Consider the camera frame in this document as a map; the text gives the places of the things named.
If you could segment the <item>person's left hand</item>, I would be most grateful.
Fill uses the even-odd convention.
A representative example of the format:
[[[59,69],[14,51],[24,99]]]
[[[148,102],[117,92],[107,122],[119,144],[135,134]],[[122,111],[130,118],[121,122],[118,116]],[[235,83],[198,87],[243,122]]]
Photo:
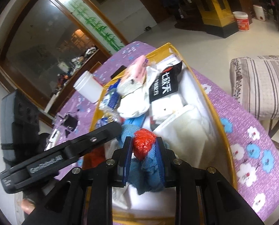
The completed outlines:
[[[29,215],[35,209],[35,203],[30,199],[23,199],[21,201],[21,209]]]

